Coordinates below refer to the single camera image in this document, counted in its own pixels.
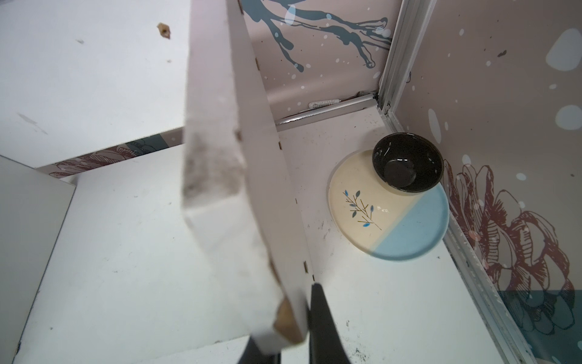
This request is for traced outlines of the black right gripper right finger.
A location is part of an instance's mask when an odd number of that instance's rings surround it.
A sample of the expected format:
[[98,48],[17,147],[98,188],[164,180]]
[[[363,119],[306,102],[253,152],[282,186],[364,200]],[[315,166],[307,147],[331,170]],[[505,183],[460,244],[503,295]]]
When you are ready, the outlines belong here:
[[319,283],[312,285],[309,310],[309,362],[310,364],[350,364],[330,308]]

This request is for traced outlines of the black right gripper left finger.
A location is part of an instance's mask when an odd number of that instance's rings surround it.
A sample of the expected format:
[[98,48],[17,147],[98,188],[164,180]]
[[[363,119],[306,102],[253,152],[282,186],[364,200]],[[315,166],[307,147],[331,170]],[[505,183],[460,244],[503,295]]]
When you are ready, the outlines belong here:
[[246,348],[239,358],[238,364],[280,364],[281,354],[263,354],[252,337],[249,338]]

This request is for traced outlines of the white wooden bookshelf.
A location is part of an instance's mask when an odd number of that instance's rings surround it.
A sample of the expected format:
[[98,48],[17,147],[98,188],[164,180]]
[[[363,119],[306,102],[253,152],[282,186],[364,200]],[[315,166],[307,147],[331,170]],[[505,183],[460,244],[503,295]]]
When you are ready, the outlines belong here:
[[47,266],[3,363],[135,363],[308,331],[300,214],[245,21],[261,1],[4,1],[12,229]]

